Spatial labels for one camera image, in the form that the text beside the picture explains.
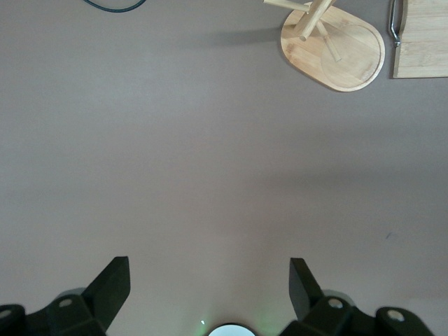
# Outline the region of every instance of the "wire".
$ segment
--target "wire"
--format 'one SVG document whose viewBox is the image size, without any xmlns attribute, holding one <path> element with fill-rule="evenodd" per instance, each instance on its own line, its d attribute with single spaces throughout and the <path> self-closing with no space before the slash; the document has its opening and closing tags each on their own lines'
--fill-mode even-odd
<svg viewBox="0 0 448 336">
<path fill-rule="evenodd" d="M 100 6 L 99 4 L 97 4 L 95 2 L 91 2 L 90 0 L 84 0 L 84 2 L 87 2 L 89 5 L 92 5 L 92 6 L 96 7 L 96 8 L 98 8 L 98 9 L 101 9 L 102 11 L 111 12 L 111 13 L 124 13 L 124 12 L 132 11 L 135 8 L 140 7 L 141 5 L 143 5 L 143 3 L 145 1 L 146 0 L 140 0 L 135 5 L 132 5 L 132 6 L 127 7 L 127 8 L 112 9 L 112 8 L 107 8 L 107 7 Z"/>
</svg>

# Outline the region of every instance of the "metal handle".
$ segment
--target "metal handle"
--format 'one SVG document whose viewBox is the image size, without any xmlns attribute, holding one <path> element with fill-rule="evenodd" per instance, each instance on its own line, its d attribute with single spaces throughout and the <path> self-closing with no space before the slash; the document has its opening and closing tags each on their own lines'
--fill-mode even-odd
<svg viewBox="0 0 448 336">
<path fill-rule="evenodd" d="M 392 6 L 391 6 L 391 19 L 390 19 L 390 26 L 389 29 L 391 30 L 391 34 L 393 37 L 393 46 L 395 48 L 401 46 L 401 39 L 398 35 L 398 31 L 395 31 L 395 16 L 397 9 L 397 0 L 392 0 Z"/>
</svg>

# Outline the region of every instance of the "gray floor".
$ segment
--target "gray floor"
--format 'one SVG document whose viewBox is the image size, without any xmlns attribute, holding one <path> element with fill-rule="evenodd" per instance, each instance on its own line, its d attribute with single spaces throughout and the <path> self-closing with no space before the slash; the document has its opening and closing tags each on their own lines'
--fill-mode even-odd
<svg viewBox="0 0 448 336">
<path fill-rule="evenodd" d="M 287 64 L 288 10 L 261 0 L 4 1 L 0 303 L 35 311 L 128 255 L 110 336 L 275 336 L 303 257 L 448 335 L 448 80 L 391 80 L 388 1 L 336 4 L 386 44 L 348 94 Z"/>
</svg>

